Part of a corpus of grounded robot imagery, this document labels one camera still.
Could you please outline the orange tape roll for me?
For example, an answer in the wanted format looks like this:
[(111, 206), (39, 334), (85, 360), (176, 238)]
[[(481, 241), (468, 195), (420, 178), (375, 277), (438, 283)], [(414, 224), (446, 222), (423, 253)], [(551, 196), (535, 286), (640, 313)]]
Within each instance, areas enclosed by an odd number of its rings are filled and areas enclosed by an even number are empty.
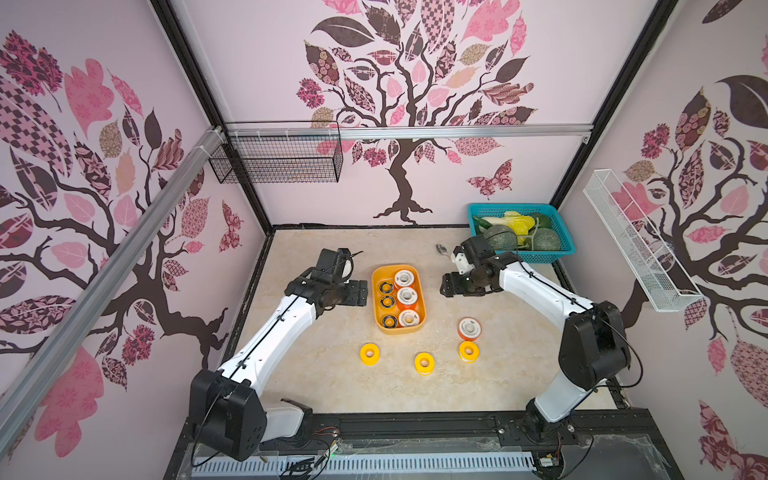
[(476, 319), (465, 317), (458, 323), (458, 334), (464, 341), (474, 342), (482, 334), (482, 326)]
[(393, 278), (397, 289), (411, 288), (416, 280), (415, 273), (409, 269), (398, 270)]

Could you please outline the black yellow tape roll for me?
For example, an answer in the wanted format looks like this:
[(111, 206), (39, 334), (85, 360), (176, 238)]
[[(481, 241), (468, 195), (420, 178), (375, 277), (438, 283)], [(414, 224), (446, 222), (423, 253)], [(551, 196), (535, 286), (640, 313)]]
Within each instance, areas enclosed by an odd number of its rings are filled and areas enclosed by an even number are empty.
[(384, 310), (391, 310), (397, 305), (397, 301), (391, 295), (384, 295), (381, 297), (379, 304)]
[(399, 326), (399, 321), (394, 315), (385, 315), (381, 320), (381, 325), (385, 329), (395, 329)]
[(382, 281), (378, 286), (379, 292), (384, 295), (390, 295), (394, 290), (394, 285), (390, 281)]

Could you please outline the yellow plastic storage box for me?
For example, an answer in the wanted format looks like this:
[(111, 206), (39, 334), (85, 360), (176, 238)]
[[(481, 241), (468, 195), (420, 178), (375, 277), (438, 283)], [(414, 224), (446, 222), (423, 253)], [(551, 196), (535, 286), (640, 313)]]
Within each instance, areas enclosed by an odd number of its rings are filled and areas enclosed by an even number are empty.
[[(384, 294), (379, 292), (378, 286), (382, 281), (390, 281), (393, 283), (395, 290), (390, 294), (396, 299), (397, 296), (397, 288), (394, 284), (393, 278), (398, 270), (401, 269), (409, 269), (412, 270), (415, 273), (416, 280), (412, 286), (419, 295), (419, 301), (418, 304), (415, 306), (413, 310), (417, 311), (421, 317), (422, 322), (420, 326), (412, 327), (412, 328), (401, 328), (398, 326), (395, 329), (385, 329), (381, 325), (381, 320), (385, 315), (394, 315), (398, 318), (399, 313), (403, 310), (399, 308), (398, 305), (396, 305), (391, 310), (384, 310), (380, 304), (379, 301)], [(386, 334), (407, 334), (407, 333), (414, 333), (421, 329), (427, 321), (427, 309), (426, 309), (426, 301), (423, 294), (423, 288), (421, 285), (419, 273), (415, 267), (412, 265), (406, 265), (406, 264), (393, 264), (393, 265), (385, 265), (377, 268), (372, 275), (372, 299), (373, 299), (373, 308), (374, 308), (374, 319), (376, 325), (379, 327), (380, 330), (382, 330)]]

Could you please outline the orange tape roll mid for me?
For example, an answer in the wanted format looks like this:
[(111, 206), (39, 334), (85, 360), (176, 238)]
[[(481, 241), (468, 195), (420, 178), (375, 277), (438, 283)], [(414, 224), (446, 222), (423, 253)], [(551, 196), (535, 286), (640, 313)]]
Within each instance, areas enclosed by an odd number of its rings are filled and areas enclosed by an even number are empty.
[(397, 305), (401, 310), (414, 309), (418, 304), (418, 292), (412, 287), (402, 287), (397, 290)]
[(406, 309), (399, 313), (398, 325), (401, 328), (417, 327), (421, 325), (421, 322), (421, 315), (413, 309)]

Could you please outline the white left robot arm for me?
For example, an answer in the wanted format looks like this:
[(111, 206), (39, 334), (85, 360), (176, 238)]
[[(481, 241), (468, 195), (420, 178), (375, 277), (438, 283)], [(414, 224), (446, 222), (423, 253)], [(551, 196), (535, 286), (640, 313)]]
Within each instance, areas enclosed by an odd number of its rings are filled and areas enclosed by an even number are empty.
[(281, 360), (321, 315), (367, 304), (367, 282), (351, 278), (354, 258), (347, 248), (322, 250), (315, 266), (289, 282), (274, 313), (240, 351), (217, 369), (198, 372), (187, 417), (194, 446), (242, 461), (264, 442), (300, 434), (311, 408), (287, 399), (265, 404), (261, 396)]

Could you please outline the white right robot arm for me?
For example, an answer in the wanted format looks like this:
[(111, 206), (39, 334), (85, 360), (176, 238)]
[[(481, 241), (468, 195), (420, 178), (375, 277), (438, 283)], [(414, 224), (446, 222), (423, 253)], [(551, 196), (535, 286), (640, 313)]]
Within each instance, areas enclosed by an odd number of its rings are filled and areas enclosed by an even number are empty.
[(496, 252), (481, 235), (462, 242), (449, 257), (456, 270), (443, 276), (443, 296), (510, 293), (560, 331), (560, 371), (526, 406), (533, 424), (549, 426), (566, 419), (606, 380), (630, 367), (634, 349), (614, 304), (576, 295), (539, 275), (520, 255)]

